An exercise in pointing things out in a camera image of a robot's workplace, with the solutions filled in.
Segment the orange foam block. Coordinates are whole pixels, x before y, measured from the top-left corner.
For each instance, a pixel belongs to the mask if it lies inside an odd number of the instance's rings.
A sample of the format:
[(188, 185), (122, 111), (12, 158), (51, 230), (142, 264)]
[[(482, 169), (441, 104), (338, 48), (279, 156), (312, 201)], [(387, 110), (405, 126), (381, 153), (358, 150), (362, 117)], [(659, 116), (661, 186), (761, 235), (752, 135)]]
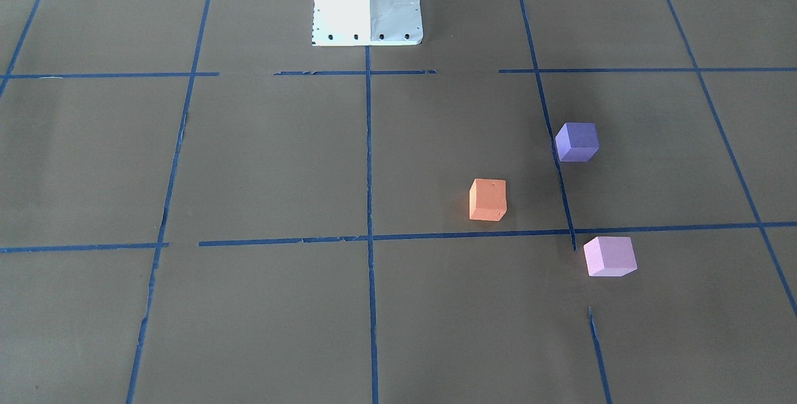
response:
[(475, 178), (469, 190), (469, 219), (500, 222), (507, 213), (506, 180)]

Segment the purple foam block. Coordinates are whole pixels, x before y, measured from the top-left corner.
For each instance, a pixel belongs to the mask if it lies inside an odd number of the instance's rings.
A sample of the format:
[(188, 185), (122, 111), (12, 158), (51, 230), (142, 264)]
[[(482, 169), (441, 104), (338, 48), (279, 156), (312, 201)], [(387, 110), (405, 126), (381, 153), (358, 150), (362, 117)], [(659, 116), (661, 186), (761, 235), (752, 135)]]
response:
[(589, 162), (600, 150), (595, 123), (564, 123), (554, 142), (560, 162)]

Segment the pink foam block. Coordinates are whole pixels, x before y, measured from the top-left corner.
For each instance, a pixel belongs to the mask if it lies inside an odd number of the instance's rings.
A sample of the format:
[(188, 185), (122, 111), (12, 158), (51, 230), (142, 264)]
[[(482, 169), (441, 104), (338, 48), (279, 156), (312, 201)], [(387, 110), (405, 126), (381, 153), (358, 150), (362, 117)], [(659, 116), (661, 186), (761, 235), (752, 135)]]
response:
[(591, 277), (622, 277), (638, 270), (630, 237), (595, 237), (583, 246)]

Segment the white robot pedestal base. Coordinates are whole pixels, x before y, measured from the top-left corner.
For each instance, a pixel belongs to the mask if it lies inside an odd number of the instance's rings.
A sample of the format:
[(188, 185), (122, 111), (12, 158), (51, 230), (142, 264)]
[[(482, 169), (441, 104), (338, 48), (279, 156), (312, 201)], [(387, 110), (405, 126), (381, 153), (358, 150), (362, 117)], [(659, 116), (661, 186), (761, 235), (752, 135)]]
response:
[(421, 0), (313, 0), (315, 47), (412, 46), (423, 38)]

